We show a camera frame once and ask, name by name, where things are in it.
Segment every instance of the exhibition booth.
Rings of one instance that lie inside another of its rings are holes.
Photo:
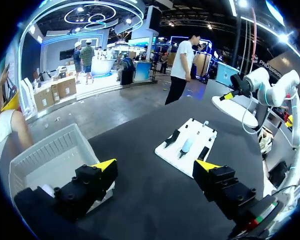
[[[94,13],[96,7],[105,13]],[[74,28],[50,30],[54,28],[52,26],[43,34],[41,30],[46,29],[49,17],[55,11],[63,10],[64,21]],[[80,15],[81,11],[89,11],[89,15]],[[117,11],[126,11],[130,22],[120,23],[120,18],[115,17]],[[14,72],[9,73],[10,79],[19,89],[20,108],[26,120],[32,122],[65,105],[101,93],[134,84],[153,83],[150,80],[149,61],[135,61],[134,72],[125,73],[127,65],[124,56],[133,59],[144,52],[144,47],[128,44],[124,40],[108,44],[110,30],[120,34],[137,32],[141,27],[149,29],[147,21],[143,21],[144,11],[145,4],[142,1],[124,5],[107,1],[43,2],[28,21],[19,46],[16,40],[6,58],[7,64],[14,65]],[[76,28],[77,24],[85,26]],[[84,49],[87,39],[92,40],[91,47],[95,49],[91,64],[92,79],[88,80],[88,84],[84,72],[80,72],[76,79],[73,58],[75,43],[80,42]]]

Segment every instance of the gray floor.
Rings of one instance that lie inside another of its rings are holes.
[[[160,75],[158,84],[136,86],[77,101],[43,116],[29,125],[35,142],[76,123],[86,139],[90,139],[125,122],[150,113],[165,104],[170,76]],[[182,97],[203,97],[204,84],[188,83]]]

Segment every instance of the plaid shirt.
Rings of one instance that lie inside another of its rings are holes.
[[[84,49],[82,49],[80,58],[82,59],[83,66],[90,66],[94,55],[95,50],[91,46],[87,45]]]

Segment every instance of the white t-shirt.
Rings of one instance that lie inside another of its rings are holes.
[[[175,59],[171,69],[171,76],[179,79],[186,79],[186,71],[181,63],[180,54],[186,54],[186,62],[188,63],[189,73],[191,71],[192,63],[194,61],[194,51],[190,41],[183,41],[180,43],[178,50],[176,51]]]

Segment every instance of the black pants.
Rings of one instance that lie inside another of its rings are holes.
[[[166,74],[166,70],[167,70],[167,62],[161,64],[160,73],[162,73],[163,71],[163,73]]]
[[[171,87],[168,94],[168,97],[165,100],[165,105],[168,105],[170,103],[173,103],[174,101],[179,100],[179,98],[182,96],[182,93],[185,90],[186,87],[186,80],[171,76]]]

